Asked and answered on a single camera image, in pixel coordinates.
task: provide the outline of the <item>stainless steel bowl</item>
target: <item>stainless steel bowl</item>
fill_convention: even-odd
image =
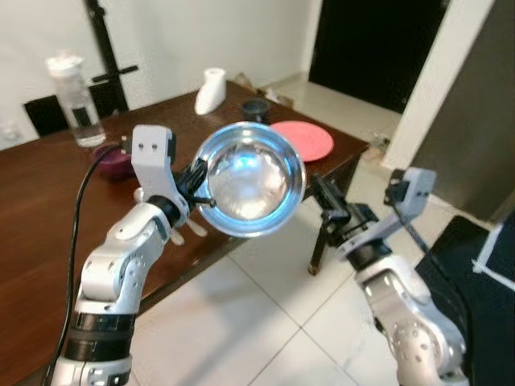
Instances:
[[[208,175],[196,195],[216,200],[202,216],[231,236],[263,236],[295,212],[306,187],[306,171],[293,146],[277,131],[255,122],[225,126],[199,148]]]

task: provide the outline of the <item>pink plate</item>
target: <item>pink plate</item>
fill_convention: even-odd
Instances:
[[[331,153],[331,135],[317,125],[301,121],[283,121],[270,125],[295,146],[304,162],[316,161]]]

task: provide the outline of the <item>black door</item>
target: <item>black door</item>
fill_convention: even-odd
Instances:
[[[401,113],[448,0],[324,0],[309,80]]]

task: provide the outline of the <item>black chair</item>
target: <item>black chair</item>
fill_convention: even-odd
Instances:
[[[116,98],[108,82],[95,84],[89,91],[100,119],[117,112]],[[68,129],[68,123],[55,95],[27,102],[23,107],[40,137]]]

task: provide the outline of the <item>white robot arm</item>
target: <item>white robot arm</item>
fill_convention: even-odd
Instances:
[[[174,227],[188,222],[197,202],[204,203],[192,195],[204,181],[202,163],[187,169],[180,186],[175,185],[170,168],[175,142],[169,129],[136,126],[131,148],[141,185],[138,203],[84,263],[68,345],[56,362],[52,386],[128,382],[130,343],[146,275],[176,233]]]
[[[408,221],[420,215],[435,183],[430,170],[396,170],[385,203]],[[314,195],[324,210],[328,242],[336,258],[349,260],[363,289],[378,329],[398,363],[402,386],[465,386],[461,370],[465,342],[456,325],[431,299],[426,283],[409,262],[392,253],[386,238],[402,227],[392,213],[379,221],[364,204],[347,203],[336,187],[315,176]]]

